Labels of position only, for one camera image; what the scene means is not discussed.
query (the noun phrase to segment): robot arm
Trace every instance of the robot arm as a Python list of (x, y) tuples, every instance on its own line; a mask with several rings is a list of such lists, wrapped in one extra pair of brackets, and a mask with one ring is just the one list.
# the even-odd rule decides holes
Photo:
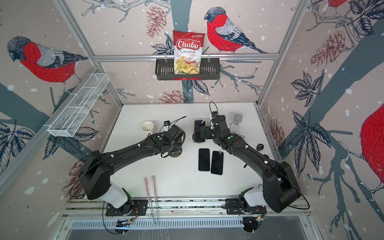
[(216, 115), (211, 122), (214, 126), (213, 141), (229, 154), (243, 160), (263, 179), (263, 196), (268, 206), (281, 212), (301, 196), (291, 166), (277, 163), (250, 147), (239, 135), (231, 134), (224, 115)]
[(157, 154), (162, 157), (180, 155), (185, 132), (177, 125), (168, 126), (166, 129), (168, 131), (149, 135), (143, 141), (117, 151), (103, 154), (94, 151), (79, 173), (79, 180), (87, 198), (103, 199), (114, 208), (120, 209), (122, 214), (130, 211), (131, 197), (124, 189), (111, 183), (110, 176), (145, 157)]

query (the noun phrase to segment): white table surface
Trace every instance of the white table surface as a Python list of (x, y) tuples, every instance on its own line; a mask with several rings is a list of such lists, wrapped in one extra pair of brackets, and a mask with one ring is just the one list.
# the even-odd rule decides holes
[[(225, 115), (227, 125), (232, 121), (234, 113), (244, 114), (241, 134), (246, 136), (246, 142), (256, 148), (264, 144), (262, 154), (273, 158), (271, 149), (253, 103), (217, 103), (220, 115)], [(183, 117), (177, 125), (186, 133), (181, 156), (161, 158), (160, 154), (134, 162), (117, 171), (111, 176), (111, 181), (124, 188), (132, 197), (146, 197), (144, 177), (148, 178), (149, 190), (153, 195), (151, 176), (156, 177), (156, 190), (159, 197), (181, 196), (227, 196), (238, 195), (249, 187), (258, 187), (262, 183), (259, 175), (239, 158), (223, 151), (223, 175), (198, 170), (199, 148), (209, 148), (218, 151), (219, 146), (211, 139), (204, 143), (194, 143), (192, 134), (194, 121), (205, 119), (209, 122), (209, 105), (207, 103), (193, 104), (148, 104), (124, 105), (112, 130), (104, 152), (111, 152), (130, 146), (146, 138), (141, 131), (141, 124), (152, 121), (155, 125), (153, 132), (158, 132), (164, 121), (171, 122)]]

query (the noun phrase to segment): phone screen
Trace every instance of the phone screen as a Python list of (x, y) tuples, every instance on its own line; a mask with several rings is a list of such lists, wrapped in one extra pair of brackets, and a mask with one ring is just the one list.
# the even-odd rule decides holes
[(211, 173), (217, 175), (223, 175), (223, 159), (224, 153), (213, 151), (212, 152), (212, 165), (211, 165)]
[(209, 149), (199, 149), (199, 171), (209, 171)]

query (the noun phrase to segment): chip bag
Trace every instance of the chip bag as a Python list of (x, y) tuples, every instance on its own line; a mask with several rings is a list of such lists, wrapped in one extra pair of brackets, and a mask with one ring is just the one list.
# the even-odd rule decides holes
[(173, 31), (173, 41), (175, 43), (173, 67), (175, 74), (200, 73), (204, 35), (204, 33)]

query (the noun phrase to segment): wire rack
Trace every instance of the wire rack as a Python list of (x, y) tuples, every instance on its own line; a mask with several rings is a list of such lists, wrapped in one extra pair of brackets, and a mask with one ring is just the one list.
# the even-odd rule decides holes
[(77, 93), (71, 93), (72, 100), (55, 119), (48, 132), (55, 137), (73, 137), (85, 117), (109, 82), (105, 73), (88, 74), (83, 87)]

